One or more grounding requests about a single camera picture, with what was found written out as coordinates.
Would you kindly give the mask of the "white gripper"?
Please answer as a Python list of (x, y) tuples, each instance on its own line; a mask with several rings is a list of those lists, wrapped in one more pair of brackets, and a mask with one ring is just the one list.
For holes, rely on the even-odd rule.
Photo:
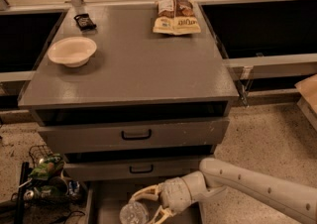
[(161, 206), (147, 224), (162, 224), (168, 218), (186, 210), (192, 204), (189, 186), (183, 177), (168, 179), (161, 184), (150, 185), (135, 192), (130, 202), (158, 201)]

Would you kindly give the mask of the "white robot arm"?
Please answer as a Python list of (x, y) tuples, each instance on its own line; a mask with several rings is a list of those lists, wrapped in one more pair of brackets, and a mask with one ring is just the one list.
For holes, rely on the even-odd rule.
[(228, 187), (243, 192), (301, 224), (317, 224), (316, 188), (239, 168), (214, 158), (202, 160), (198, 171), (135, 192), (129, 203), (137, 211), (145, 212), (143, 200), (158, 202), (155, 216), (146, 217), (145, 224), (162, 224), (196, 202), (222, 195)]

